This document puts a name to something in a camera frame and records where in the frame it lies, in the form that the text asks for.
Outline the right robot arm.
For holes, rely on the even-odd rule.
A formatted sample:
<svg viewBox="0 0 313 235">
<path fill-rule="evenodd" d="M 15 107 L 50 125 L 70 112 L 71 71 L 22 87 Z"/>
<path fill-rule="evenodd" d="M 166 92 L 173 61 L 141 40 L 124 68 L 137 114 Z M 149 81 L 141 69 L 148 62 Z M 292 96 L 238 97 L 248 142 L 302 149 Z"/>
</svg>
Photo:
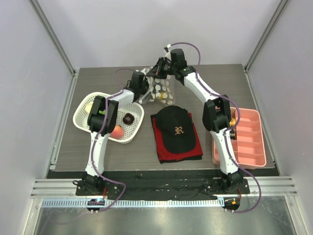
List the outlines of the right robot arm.
<svg viewBox="0 0 313 235">
<path fill-rule="evenodd" d="M 220 157 L 221 188 L 226 193 L 233 193 L 243 182 L 243 173 L 240 171 L 231 142 L 230 99 L 216 93 L 204 82 L 193 66 L 187 65 L 181 48 L 166 47 L 164 50 L 165 56 L 158 59 L 147 76 L 157 79 L 174 76 L 202 102 L 202 122 L 211 133 Z"/>
</svg>

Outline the fake red peach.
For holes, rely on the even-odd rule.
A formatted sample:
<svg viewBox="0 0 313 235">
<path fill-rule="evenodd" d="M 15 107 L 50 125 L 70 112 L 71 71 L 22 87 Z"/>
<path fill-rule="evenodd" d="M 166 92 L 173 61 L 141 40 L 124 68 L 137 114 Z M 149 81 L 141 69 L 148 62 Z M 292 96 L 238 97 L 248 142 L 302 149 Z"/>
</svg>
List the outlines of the fake red peach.
<svg viewBox="0 0 313 235">
<path fill-rule="evenodd" d="M 114 130 L 111 132 L 110 137 L 113 139 L 121 139 L 124 136 L 124 129 L 120 125 L 116 125 Z"/>
</svg>

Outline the clear zip top bag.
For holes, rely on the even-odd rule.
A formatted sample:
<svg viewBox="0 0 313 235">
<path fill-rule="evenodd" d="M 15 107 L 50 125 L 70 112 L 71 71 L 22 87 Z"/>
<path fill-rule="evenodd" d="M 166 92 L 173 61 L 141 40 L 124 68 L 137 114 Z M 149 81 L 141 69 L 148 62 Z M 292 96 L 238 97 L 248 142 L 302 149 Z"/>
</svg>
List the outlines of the clear zip top bag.
<svg viewBox="0 0 313 235">
<path fill-rule="evenodd" d="M 141 70 L 142 73 L 146 75 L 146 73 L 151 69 L 152 67 L 143 68 Z M 145 104 L 147 102 L 154 102 L 159 101 L 165 106 L 174 105 L 176 102 L 175 99 L 175 91 L 174 91 L 174 81 L 175 78 L 172 75 L 168 75 L 166 79 L 158 79 L 158 78 L 152 78 L 146 76 L 146 81 L 149 83 L 151 88 L 151 96 L 148 100 L 139 100 L 139 104 Z M 157 92 L 167 92 L 168 98 L 165 100 L 157 99 L 156 93 Z"/>
</svg>

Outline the fake dark plum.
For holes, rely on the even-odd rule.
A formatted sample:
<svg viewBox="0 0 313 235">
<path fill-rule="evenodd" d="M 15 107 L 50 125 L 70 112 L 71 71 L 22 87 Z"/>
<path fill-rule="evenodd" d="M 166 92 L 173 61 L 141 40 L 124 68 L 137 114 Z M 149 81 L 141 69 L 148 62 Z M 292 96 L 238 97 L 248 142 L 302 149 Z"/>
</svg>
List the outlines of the fake dark plum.
<svg viewBox="0 0 313 235">
<path fill-rule="evenodd" d="M 122 119 L 123 123 L 126 125 L 132 125 L 134 120 L 135 120 L 135 117 L 131 113 L 126 113 Z"/>
</svg>

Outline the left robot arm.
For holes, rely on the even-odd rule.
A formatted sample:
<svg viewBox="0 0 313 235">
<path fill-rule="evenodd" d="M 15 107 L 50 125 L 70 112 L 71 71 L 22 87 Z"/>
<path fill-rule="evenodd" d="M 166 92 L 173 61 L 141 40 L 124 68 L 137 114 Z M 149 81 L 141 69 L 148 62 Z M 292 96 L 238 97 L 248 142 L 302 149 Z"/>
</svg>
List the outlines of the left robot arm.
<svg viewBox="0 0 313 235">
<path fill-rule="evenodd" d="M 82 180 L 78 183 L 78 189 L 84 189 L 93 195 L 100 195 L 103 192 L 104 157 L 110 134 L 116 126 L 118 109 L 136 102 L 148 90 L 146 75 L 134 71 L 131 80 L 121 91 L 108 97 L 97 95 L 94 98 L 87 118 L 91 139 L 89 160 Z"/>
</svg>

